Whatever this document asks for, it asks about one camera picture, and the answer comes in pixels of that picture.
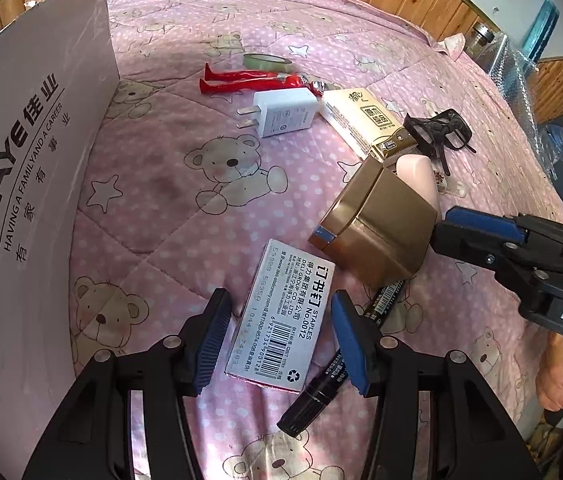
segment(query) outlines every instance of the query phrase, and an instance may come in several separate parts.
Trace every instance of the roll of tape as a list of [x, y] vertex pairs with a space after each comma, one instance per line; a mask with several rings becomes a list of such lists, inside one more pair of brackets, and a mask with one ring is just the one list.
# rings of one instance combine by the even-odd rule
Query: roll of tape
[[266, 72], [292, 72], [292, 61], [285, 57], [271, 54], [244, 54], [244, 66], [250, 70], [264, 70]]

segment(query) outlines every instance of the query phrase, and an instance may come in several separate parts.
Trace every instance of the white charger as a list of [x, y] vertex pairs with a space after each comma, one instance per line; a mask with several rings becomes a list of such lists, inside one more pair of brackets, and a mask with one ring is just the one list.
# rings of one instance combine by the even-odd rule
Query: white charger
[[284, 88], [255, 92], [253, 105], [239, 108], [241, 116], [257, 114], [238, 123], [238, 128], [254, 126], [260, 137], [309, 128], [317, 111], [317, 98], [308, 88]]

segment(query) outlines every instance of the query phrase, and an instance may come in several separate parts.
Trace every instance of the black marker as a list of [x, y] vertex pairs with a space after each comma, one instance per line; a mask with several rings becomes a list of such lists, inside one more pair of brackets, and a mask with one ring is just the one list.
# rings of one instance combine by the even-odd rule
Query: black marker
[[[390, 286], [383, 286], [364, 311], [377, 326], [382, 326], [390, 308], [397, 301], [404, 282], [397, 282]], [[290, 436], [298, 436], [317, 418], [319, 413], [335, 399], [337, 391], [348, 378], [348, 371], [343, 362], [341, 351], [327, 364], [323, 372], [308, 383], [308, 386], [281, 416], [277, 427]]]

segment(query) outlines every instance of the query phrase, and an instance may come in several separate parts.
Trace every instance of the pink blanket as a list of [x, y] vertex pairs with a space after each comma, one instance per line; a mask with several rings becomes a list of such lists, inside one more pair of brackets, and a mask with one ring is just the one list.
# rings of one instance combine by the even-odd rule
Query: pink blanket
[[[266, 139], [238, 130], [236, 109], [251, 105], [252, 93], [200, 94], [206, 62], [234, 70], [241, 54], [266, 52], [292, 59], [306, 75], [367, 87], [401, 118], [455, 108], [477, 154], [448, 154], [469, 193], [444, 195], [443, 208], [563, 222], [562, 202], [494, 84], [465, 54], [400, 18], [354, 0], [110, 0], [110, 20], [122, 82], [75, 219], [76, 372], [99, 348], [141, 351], [177, 333], [217, 286], [231, 292], [239, 314], [264, 244], [277, 238], [317, 253], [306, 239], [359, 162], [321, 118], [309, 130]], [[358, 304], [369, 297], [340, 269], [337, 288]], [[431, 251], [384, 332], [418, 351], [463, 349], [517, 420], [533, 394], [543, 337], [516, 309], [491, 272]], [[295, 397], [223, 374], [237, 323], [212, 382], [186, 403], [206, 478], [358, 478], [375, 402], [346, 384], [308, 431], [297, 439], [279, 433], [275, 424]], [[310, 373], [336, 348], [326, 314]], [[149, 474], [137, 406], [133, 418], [134, 466]], [[424, 435], [425, 406], [420, 418]]]

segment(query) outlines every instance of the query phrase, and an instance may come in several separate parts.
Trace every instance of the clear plastic bag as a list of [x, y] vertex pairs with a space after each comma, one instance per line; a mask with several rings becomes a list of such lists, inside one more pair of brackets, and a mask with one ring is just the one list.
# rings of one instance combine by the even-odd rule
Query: clear plastic bag
[[476, 63], [491, 77], [511, 107], [519, 126], [524, 130], [532, 151], [544, 172], [557, 179], [554, 165], [563, 161], [563, 152], [545, 130], [540, 131], [533, 111], [532, 81], [539, 73], [537, 65], [524, 56], [503, 32], [487, 45]]

